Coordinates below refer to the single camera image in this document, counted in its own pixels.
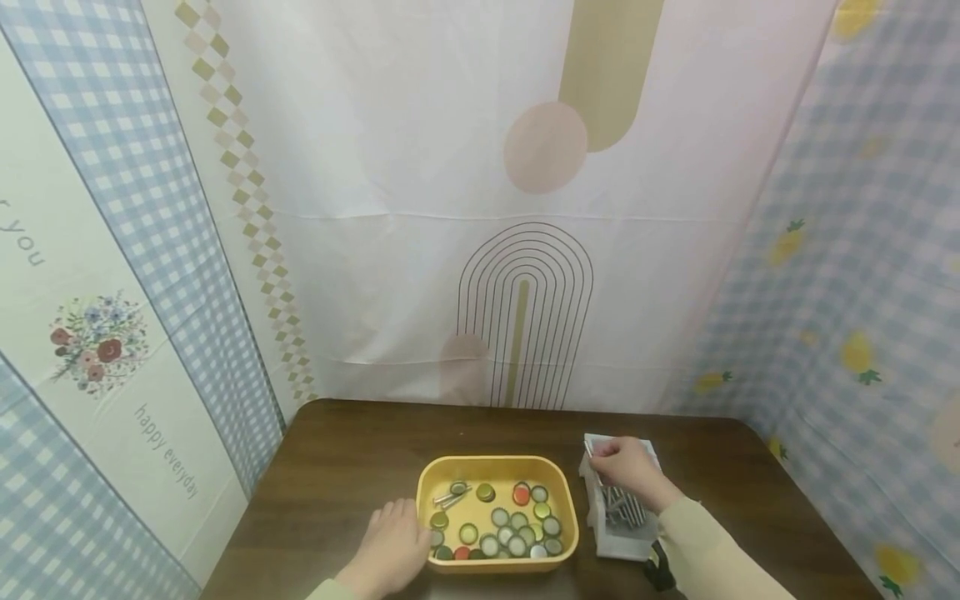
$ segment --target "black clip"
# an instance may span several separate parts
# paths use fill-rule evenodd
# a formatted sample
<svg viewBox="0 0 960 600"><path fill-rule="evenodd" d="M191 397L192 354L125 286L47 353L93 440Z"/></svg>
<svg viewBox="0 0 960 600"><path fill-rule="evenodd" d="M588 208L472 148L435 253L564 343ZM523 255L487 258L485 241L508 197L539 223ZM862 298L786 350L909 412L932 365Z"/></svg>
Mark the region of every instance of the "black clip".
<svg viewBox="0 0 960 600"><path fill-rule="evenodd" d="M650 557L643 564L643 574L646 575L647 581L656 591L667 591L675 588L677 580L673 578L673 573L670 572L670 561L666 558L666 552L663 551L660 540L654 541L651 547L656 553L656 557Z"/></svg>

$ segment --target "fabric wall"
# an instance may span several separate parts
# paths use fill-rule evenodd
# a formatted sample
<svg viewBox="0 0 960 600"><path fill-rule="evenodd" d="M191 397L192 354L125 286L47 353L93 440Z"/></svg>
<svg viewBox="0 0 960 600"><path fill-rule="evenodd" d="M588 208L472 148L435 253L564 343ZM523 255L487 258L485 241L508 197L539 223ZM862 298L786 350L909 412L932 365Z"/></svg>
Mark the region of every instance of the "fabric wall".
<svg viewBox="0 0 960 600"><path fill-rule="evenodd" d="M847 2L661 410L766 440L885 597L960 583L960 5Z"/></svg>
<svg viewBox="0 0 960 600"><path fill-rule="evenodd" d="M833 0L144 6L295 382L640 411L692 356Z"/></svg>
<svg viewBox="0 0 960 600"><path fill-rule="evenodd" d="M294 410L276 334L139 4L0 29L0 598L196 598Z"/></svg>

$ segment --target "hand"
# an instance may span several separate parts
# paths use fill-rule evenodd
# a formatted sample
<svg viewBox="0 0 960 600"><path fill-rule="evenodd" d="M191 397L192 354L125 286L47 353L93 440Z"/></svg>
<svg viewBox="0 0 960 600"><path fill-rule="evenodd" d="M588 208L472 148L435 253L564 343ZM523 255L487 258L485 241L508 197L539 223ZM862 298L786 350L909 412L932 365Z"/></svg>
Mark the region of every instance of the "hand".
<svg viewBox="0 0 960 600"><path fill-rule="evenodd" d="M637 438L613 438L594 444L590 466L657 514L684 497Z"/></svg>
<svg viewBox="0 0 960 600"><path fill-rule="evenodd" d="M387 502L373 511L360 549L336 580L357 600L380 600L406 588L426 564L430 530L417 522L410 498Z"/></svg>

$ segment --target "white plastic container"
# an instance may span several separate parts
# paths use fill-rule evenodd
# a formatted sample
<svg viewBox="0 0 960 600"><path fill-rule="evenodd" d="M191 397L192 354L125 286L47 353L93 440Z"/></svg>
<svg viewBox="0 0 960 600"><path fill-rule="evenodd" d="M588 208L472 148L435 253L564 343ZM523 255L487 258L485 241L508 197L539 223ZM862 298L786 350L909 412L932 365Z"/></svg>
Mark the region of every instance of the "white plastic container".
<svg viewBox="0 0 960 600"><path fill-rule="evenodd" d="M584 439L592 443L596 440L607 440L609 436L600 436L591 433L584 434ZM647 450L657 461L657 453L647 440L640 440L647 446ZM611 527L607 523L607 511L603 493L600 492L600 480L596 471L590 466L588 456L580 462L580 476L587 486L587 498L590 506L587 514L587 525L593 530L596 539L597 556L609 559L623 559L625 561L644 562L652 554L651 546L659 535L657 516L647 511L646 521L636 529L627 525Z"/></svg>

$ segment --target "yellow plastic tray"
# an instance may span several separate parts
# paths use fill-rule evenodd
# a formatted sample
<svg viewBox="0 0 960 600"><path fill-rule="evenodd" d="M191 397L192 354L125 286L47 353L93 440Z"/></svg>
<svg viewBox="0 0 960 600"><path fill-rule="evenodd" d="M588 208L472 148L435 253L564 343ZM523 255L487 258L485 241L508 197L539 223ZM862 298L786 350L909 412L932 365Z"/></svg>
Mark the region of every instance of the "yellow plastic tray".
<svg viewBox="0 0 960 600"><path fill-rule="evenodd" d="M444 534L446 545L455 550L462 545L459 539L460 526L471 522L484 534L496 533L491 522L491 512L503 507L511 515L520 511L531 522L534 516L534 503L527 506L514 504L513 490L517 481L525 481L531 487L542 485L550 492L548 504L553 516L560 520L562 530L560 541L564 552L560 556L545 559L485 559L482 561L438 561L431 552L430 567L439 573L540 573L551 571L568 559L580 540L580 528L577 514L573 509L570 487L560 468L540 456L444 456L426 466L420 474L417 485L417 515L424 527L430 527L430 516L438 510L433 506L433 498L449 493L450 483L457 480L468 482L472 490L467 492L460 502L447 512L450 524ZM496 491L493 502L481 502L476 497L477 486L489 483ZM469 548L479 547L479 541Z"/></svg>

